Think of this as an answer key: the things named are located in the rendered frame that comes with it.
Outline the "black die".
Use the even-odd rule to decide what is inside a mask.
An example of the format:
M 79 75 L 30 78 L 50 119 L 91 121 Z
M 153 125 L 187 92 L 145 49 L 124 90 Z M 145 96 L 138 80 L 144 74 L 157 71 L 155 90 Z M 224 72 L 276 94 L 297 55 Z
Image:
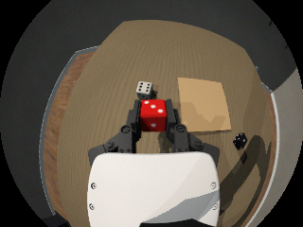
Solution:
M 240 133 L 236 136 L 233 143 L 236 146 L 236 148 L 244 148 L 247 143 L 247 138 L 244 133 Z

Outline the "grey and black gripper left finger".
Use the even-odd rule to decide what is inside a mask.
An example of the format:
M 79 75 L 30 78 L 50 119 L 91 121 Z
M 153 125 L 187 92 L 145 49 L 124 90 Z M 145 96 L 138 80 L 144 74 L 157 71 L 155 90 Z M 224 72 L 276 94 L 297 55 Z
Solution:
M 134 101 L 134 108 L 129 110 L 126 125 L 120 128 L 119 133 L 109 139 L 104 145 L 102 144 L 88 150 L 90 167 L 92 167 L 95 158 L 103 153 L 136 153 L 136 142 L 139 141 L 142 133 L 139 118 L 140 106 L 141 100 L 136 99 Z

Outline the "tan flat mat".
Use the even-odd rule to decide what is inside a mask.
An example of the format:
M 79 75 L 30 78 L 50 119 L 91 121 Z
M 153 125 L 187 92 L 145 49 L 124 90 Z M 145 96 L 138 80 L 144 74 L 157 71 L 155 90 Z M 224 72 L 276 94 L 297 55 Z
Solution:
M 181 123 L 189 132 L 231 130 L 228 107 L 220 82 L 177 78 Z

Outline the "red die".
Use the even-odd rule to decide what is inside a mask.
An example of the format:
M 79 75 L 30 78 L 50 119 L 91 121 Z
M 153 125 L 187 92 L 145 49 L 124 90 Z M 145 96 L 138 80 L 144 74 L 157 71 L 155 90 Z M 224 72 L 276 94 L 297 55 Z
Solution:
M 139 118 L 143 132 L 165 131 L 167 117 L 166 101 L 164 99 L 141 101 Z

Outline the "white die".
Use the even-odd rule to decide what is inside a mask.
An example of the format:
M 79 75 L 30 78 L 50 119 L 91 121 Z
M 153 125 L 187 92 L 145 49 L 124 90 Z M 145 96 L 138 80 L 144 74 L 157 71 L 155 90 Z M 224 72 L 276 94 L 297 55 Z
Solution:
M 150 100 L 152 96 L 152 83 L 139 81 L 136 94 L 138 98 Z

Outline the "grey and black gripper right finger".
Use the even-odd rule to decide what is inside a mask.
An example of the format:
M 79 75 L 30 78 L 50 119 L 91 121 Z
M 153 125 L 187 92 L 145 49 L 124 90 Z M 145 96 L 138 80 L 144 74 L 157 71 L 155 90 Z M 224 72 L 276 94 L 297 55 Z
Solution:
M 177 109 L 173 109 L 171 99 L 166 100 L 167 126 L 166 136 L 171 141 L 171 153 L 200 151 L 208 153 L 218 166 L 220 149 L 203 143 L 199 138 L 187 131 L 187 127 L 181 124 Z

